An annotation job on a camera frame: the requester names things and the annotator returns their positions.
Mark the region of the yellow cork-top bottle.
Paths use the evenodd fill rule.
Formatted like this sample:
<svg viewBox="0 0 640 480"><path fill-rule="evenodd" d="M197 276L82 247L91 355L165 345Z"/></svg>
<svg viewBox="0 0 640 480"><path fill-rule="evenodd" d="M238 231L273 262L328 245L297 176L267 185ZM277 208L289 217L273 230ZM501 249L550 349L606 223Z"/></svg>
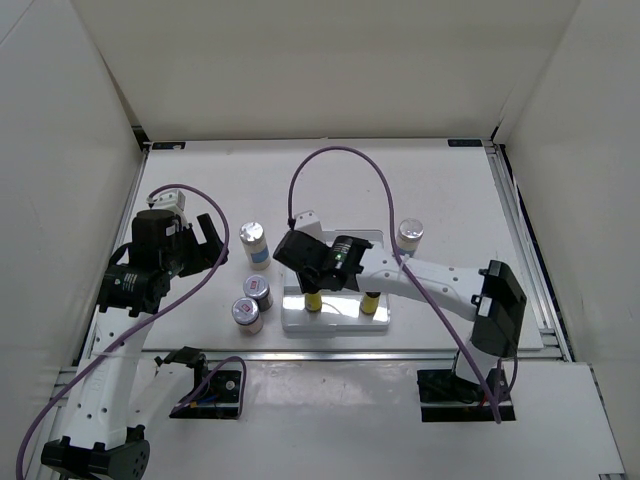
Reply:
<svg viewBox="0 0 640 480"><path fill-rule="evenodd" d="M364 315L374 315L379 307L380 292L365 292L361 298L360 311Z"/></svg>
<svg viewBox="0 0 640 480"><path fill-rule="evenodd" d="M305 299L305 309L308 312L315 313L319 312L322 309L323 300L322 300L322 292L309 292L304 294Z"/></svg>

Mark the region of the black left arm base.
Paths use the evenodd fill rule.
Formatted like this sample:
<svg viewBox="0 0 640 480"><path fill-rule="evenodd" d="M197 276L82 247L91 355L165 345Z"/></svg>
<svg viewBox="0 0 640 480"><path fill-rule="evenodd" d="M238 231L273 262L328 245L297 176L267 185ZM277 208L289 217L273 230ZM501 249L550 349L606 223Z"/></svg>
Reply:
<svg viewBox="0 0 640 480"><path fill-rule="evenodd" d="M244 408L248 368L238 356L199 370L201 381L172 409L174 419L239 420Z"/></svg>

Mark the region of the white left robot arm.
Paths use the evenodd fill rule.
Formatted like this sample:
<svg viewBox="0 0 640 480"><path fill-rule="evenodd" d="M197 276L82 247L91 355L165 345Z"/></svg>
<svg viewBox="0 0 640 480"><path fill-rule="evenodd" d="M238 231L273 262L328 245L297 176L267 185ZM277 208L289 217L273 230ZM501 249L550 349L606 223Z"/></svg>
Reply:
<svg viewBox="0 0 640 480"><path fill-rule="evenodd" d="M136 214L130 242L111 256L104 273L98 310L120 311L97 325L95 357L72 384L79 397L61 437L47 442L41 462L70 479L140 479L150 457L142 422L129 421L129 401L150 319L175 277L185 278L226 262L228 252L209 214L197 218L205 240L178 207Z"/></svg>

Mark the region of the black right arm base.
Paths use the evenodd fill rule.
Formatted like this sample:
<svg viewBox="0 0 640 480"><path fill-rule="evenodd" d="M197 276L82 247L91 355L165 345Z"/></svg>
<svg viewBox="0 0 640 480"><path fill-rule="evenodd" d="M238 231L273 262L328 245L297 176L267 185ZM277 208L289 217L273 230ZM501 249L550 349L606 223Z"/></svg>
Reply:
<svg viewBox="0 0 640 480"><path fill-rule="evenodd" d="M490 371L487 384L498 393L502 422L516 420L504 371ZM423 423L495 422L488 397L480 385L459 379L451 370L418 370L417 389Z"/></svg>

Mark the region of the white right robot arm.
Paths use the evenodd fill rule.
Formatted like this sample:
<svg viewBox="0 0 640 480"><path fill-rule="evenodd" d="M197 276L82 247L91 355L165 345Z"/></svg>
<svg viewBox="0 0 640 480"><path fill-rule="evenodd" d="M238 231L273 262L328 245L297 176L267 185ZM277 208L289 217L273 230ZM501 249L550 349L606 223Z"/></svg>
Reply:
<svg viewBox="0 0 640 480"><path fill-rule="evenodd" d="M298 230L284 235L273 258L304 293L379 292L430 304L458 345L449 387L460 399L476 397L498 361L517 355L527 297L504 262L450 267L395 258L363 238L339 235L327 244Z"/></svg>

